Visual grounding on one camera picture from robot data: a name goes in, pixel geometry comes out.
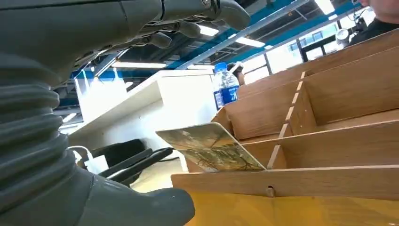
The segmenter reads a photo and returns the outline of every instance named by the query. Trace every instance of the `yellow surface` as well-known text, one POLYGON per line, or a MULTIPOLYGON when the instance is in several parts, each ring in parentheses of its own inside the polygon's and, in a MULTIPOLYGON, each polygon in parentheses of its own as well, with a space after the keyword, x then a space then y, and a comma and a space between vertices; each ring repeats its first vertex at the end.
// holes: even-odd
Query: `yellow surface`
POLYGON ((399 201, 190 192, 187 226, 399 226, 399 201))

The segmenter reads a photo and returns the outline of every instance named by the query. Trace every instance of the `blue bottle label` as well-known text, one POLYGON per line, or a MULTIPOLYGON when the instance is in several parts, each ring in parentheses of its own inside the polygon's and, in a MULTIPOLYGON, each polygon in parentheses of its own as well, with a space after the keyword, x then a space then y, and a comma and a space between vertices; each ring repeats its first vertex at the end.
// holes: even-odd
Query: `blue bottle label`
POLYGON ((216 108, 219 110, 224 105, 237 100, 239 86, 228 87, 214 92, 216 108))

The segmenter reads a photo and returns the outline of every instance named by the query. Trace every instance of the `floor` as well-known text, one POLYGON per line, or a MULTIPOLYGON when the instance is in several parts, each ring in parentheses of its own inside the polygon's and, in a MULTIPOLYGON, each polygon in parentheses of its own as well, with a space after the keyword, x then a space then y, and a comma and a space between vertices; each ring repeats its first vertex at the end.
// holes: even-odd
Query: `floor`
POLYGON ((170 176, 176 173, 184 173, 179 159, 158 162, 146 168, 140 178, 131 184, 130 187, 141 193, 172 187, 170 176))

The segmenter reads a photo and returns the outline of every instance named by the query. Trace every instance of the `white desk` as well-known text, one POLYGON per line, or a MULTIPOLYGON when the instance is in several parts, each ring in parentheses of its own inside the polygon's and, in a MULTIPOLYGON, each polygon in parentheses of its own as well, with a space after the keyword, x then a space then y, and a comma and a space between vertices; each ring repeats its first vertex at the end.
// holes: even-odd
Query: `white desk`
POLYGON ((212 73, 160 71, 115 107, 71 133, 70 144, 96 149, 141 139, 153 150, 167 147, 155 131, 207 123, 216 114, 212 73))

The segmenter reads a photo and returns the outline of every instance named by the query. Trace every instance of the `wooden sorting rack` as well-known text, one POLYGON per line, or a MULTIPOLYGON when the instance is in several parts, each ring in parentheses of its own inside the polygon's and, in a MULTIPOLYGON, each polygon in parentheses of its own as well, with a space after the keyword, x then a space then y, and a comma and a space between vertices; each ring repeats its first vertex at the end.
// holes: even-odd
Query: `wooden sorting rack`
POLYGON ((172 175, 174 187, 399 200, 399 31, 244 86, 213 121, 267 170, 189 163, 194 173, 172 175))

